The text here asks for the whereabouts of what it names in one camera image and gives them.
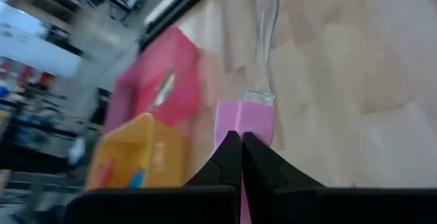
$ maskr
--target wooden table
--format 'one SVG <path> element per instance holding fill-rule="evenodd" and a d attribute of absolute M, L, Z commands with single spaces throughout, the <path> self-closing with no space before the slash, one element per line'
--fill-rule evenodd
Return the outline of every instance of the wooden table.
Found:
<path fill-rule="evenodd" d="M 203 0 L 176 25 L 203 50 L 191 177 L 220 99 L 255 59 L 255 0 Z M 281 0 L 272 147 L 328 186 L 437 186 L 437 16 L 431 0 Z"/>

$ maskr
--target light wood surface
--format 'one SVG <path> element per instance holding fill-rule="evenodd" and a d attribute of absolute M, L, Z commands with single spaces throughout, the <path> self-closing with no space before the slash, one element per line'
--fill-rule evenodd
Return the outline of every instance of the light wood surface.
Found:
<path fill-rule="evenodd" d="M 281 0 L 272 46 L 272 147 L 328 186 L 437 186 L 433 0 Z M 255 61 L 255 0 L 203 0 L 176 25 L 203 50 L 193 175 L 212 151 L 220 99 Z"/>

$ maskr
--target clear plastic handle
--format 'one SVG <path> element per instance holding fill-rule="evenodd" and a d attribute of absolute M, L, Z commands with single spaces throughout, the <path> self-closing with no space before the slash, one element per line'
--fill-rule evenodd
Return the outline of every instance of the clear plastic handle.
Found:
<path fill-rule="evenodd" d="M 257 0 L 257 52 L 254 72 L 255 90 L 271 94 L 268 81 L 270 43 L 276 25 L 279 0 Z"/>

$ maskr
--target yellow plastic container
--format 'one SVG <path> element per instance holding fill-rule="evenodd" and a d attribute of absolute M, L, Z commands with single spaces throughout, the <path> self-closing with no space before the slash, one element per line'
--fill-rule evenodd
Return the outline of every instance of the yellow plastic container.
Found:
<path fill-rule="evenodd" d="M 140 170 L 145 172 L 142 187 L 182 186 L 186 143 L 178 131 L 157 122 L 152 115 L 136 117 L 101 139 L 86 190 L 126 188 Z M 108 167 L 109 172 L 102 176 L 102 170 Z M 104 184 L 102 177 L 107 178 Z"/>

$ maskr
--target pink silicone spatula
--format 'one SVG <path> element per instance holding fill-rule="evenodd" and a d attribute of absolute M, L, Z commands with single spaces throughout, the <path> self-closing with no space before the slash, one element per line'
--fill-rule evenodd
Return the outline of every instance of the pink silicone spatula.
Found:
<path fill-rule="evenodd" d="M 226 137 L 227 131 L 253 132 L 266 145 L 274 134 L 274 96 L 269 82 L 270 43 L 277 21 L 279 0 L 257 0 L 257 52 L 250 89 L 240 102 L 220 101 L 216 110 L 214 149 Z M 244 182 L 241 188 L 240 223 L 251 223 Z"/>

